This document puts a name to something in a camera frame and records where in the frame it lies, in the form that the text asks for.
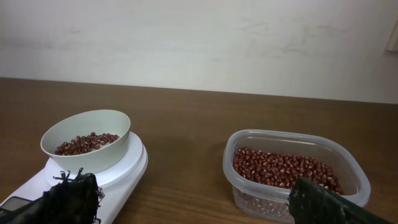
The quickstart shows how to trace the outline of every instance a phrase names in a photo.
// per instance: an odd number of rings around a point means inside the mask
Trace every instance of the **kitchen scale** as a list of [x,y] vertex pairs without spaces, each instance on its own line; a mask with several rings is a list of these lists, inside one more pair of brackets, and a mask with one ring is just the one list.
[[[127,143],[127,153],[117,164],[94,174],[98,186],[103,189],[105,194],[105,197],[99,203],[100,208],[97,211],[97,218],[101,220],[102,224],[113,222],[138,184],[148,164],[148,154],[140,138],[130,132]],[[41,197],[43,192],[50,190],[52,186],[60,182],[60,180],[54,179],[53,176],[60,177],[61,171],[64,170],[53,159],[48,159],[45,167],[40,172],[20,186],[0,204],[0,208],[2,208],[0,216],[8,210],[13,211]],[[76,175],[70,174],[71,179],[75,177]]]

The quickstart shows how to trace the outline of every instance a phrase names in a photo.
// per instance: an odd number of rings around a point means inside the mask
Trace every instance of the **round weighing plate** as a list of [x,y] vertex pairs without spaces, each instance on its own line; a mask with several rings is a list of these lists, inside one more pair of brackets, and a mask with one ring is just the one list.
[[[144,145],[141,139],[134,133],[130,132],[128,142],[129,149],[126,155],[111,168],[95,174],[99,187],[107,188],[129,175],[142,159],[142,150]],[[44,167],[44,175],[47,182],[51,185],[57,185],[61,180],[53,177],[60,177],[63,170],[53,159],[49,159]],[[74,179],[76,175],[70,174],[69,179]]]

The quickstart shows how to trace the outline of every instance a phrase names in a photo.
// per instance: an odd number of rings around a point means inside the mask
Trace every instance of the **clear plastic container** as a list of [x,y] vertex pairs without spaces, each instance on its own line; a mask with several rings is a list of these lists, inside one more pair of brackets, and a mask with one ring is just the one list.
[[339,178],[346,195],[356,205],[365,206],[371,186],[354,157],[339,144],[318,136],[280,131],[243,130],[234,133],[226,145],[223,170],[233,186],[236,206],[248,215],[278,222],[294,223],[287,207],[289,189],[258,184],[241,177],[233,169],[234,152],[242,147],[263,152],[275,152],[315,157],[328,164]]

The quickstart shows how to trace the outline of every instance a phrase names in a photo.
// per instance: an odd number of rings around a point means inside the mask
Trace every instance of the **brown wooden surface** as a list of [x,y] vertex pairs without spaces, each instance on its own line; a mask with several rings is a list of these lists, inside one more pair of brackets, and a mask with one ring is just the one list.
[[370,180],[366,208],[398,222],[398,105],[30,80],[0,79],[0,201],[44,167],[48,128],[103,108],[125,112],[149,154],[114,223],[273,223],[240,212],[224,176],[224,147],[241,129],[340,143]]

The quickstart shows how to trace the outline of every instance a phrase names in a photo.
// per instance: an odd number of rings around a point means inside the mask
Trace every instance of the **pile of red beans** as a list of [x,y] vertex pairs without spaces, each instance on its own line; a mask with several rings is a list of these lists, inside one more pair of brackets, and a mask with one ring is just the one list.
[[264,153],[245,147],[235,152],[233,167],[242,177],[260,184],[291,189],[299,177],[306,177],[338,195],[344,194],[331,168],[313,157]]
[[92,150],[100,149],[106,143],[112,143],[119,138],[117,134],[99,134],[96,135],[92,132],[87,136],[77,136],[72,139],[70,143],[64,142],[61,146],[57,147],[56,155],[72,156],[91,152]]

